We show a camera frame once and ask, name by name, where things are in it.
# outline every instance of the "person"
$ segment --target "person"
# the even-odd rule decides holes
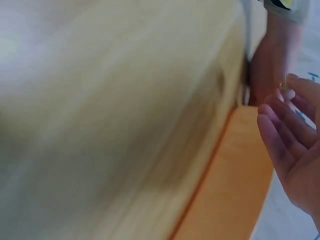
[[[320,232],[320,84],[288,74],[297,63],[310,4],[310,0],[264,1],[267,30],[251,62],[250,103],[259,106],[260,135],[285,193],[312,217]],[[289,104],[316,129],[284,102],[278,89],[284,81],[295,92]]]
[[[311,0],[264,0],[266,34],[250,66],[250,105],[259,106],[296,67]]]

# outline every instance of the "sleeve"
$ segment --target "sleeve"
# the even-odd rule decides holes
[[[311,0],[264,0],[265,9],[299,24],[304,24],[310,12]]]

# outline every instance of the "wooden board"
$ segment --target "wooden board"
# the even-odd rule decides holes
[[[234,111],[174,240],[250,239],[273,174],[256,119],[254,107]]]
[[[166,239],[244,33],[237,0],[0,1],[0,239]]]
[[[267,11],[264,8],[263,2],[251,0],[251,15],[250,15],[250,49],[249,58],[251,59],[255,51],[266,34],[267,30]]]

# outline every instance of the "white floor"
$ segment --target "white floor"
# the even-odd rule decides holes
[[[320,83],[320,1],[314,1],[296,74]],[[310,216],[293,206],[275,177],[253,240],[314,240]]]

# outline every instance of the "wrist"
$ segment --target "wrist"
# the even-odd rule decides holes
[[[268,12],[265,40],[283,46],[288,52],[299,51],[303,43],[304,25]]]

